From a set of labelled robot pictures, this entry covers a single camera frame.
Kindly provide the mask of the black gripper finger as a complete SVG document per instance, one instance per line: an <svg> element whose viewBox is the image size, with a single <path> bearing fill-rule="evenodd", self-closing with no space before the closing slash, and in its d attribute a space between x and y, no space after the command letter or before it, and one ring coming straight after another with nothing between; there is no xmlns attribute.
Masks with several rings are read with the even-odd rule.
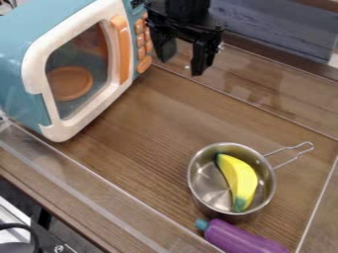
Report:
<svg viewBox="0 0 338 253"><path fill-rule="evenodd" d="M171 27L151 26L151 37L158 59L167 62L177 53L177 31Z"/></svg>
<svg viewBox="0 0 338 253"><path fill-rule="evenodd" d="M198 40L193 44L193 58L190 61L193 76L202 75L206 68L211 66L215 53L215 46L211 41Z"/></svg>

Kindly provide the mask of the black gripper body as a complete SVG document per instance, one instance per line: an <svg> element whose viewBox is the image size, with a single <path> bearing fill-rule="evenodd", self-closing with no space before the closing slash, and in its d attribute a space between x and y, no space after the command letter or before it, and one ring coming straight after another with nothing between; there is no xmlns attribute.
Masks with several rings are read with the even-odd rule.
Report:
<svg viewBox="0 0 338 253"><path fill-rule="evenodd" d="M211 17L210 5L211 0L147 0L149 26L171 27L175 39L211 41L218 50L223 25Z"/></svg>

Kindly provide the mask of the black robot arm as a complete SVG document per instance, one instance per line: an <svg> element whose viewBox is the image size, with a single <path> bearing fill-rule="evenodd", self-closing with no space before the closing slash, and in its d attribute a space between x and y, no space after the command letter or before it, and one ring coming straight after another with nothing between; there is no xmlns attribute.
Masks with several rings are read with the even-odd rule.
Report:
<svg viewBox="0 0 338 253"><path fill-rule="evenodd" d="M222 25L209 15L211 0L147 0L147 25L158 59L169 62L177 54L177 41L193 44L190 72L203 74L213 65L222 43Z"/></svg>

